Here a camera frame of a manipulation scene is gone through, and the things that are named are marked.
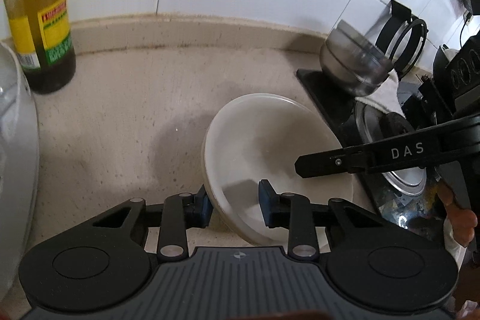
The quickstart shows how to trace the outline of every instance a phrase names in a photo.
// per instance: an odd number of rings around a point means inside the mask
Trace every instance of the bottle label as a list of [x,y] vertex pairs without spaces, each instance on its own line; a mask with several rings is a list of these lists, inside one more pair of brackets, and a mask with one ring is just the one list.
[[22,68],[32,70],[40,68],[35,46],[33,44],[30,25],[26,16],[9,19],[11,36],[14,39],[15,49],[18,53],[18,61]]
[[71,48],[67,0],[59,0],[38,12],[38,23],[46,60],[53,64]]

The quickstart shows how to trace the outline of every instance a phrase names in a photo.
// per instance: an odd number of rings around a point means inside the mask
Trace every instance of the metal lid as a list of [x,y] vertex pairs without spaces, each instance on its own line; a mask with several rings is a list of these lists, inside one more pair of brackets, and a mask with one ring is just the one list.
[[[356,103],[355,122],[364,143],[385,138],[380,129],[380,118],[382,116],[384,114],[380,110],[360,102]],[[419,196],[427,182],[427,170],[419,167],[383,172],[382,175],[399,192],[410,197]]]

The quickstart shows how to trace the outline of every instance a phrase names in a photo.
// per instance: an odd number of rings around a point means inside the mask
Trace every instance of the cooking oil bottle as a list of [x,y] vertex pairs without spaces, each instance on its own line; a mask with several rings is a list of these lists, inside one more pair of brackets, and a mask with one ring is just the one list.
[[75,73],[67,0],[4,0],[15,49],[30,88],[56,91]]

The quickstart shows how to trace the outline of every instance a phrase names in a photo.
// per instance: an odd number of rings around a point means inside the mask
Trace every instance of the barcode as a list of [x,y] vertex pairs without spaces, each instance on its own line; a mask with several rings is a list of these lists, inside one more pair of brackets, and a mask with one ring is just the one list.
[[35,52],[33,53],[19,53],[18,61],[25,68],[40,68],[40,63],[38,62],[38,57]]

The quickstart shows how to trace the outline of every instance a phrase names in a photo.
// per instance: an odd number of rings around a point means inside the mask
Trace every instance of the beige countertop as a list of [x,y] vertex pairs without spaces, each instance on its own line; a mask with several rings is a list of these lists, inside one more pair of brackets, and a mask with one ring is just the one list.
[[[32,247],[132,197],[147,204],[202,185],[200,150],[210,121],[239,96],[268,92],[316,111],[295,77],[318,57],[276,50],[177,48],[82,55],[69,85],[36,96],[40,133]],[[195,246],[246,246],[212,217],[188,231]],[[154,252],[155,236],[146,249]],[[29,309],[16,282],[2,306]]]

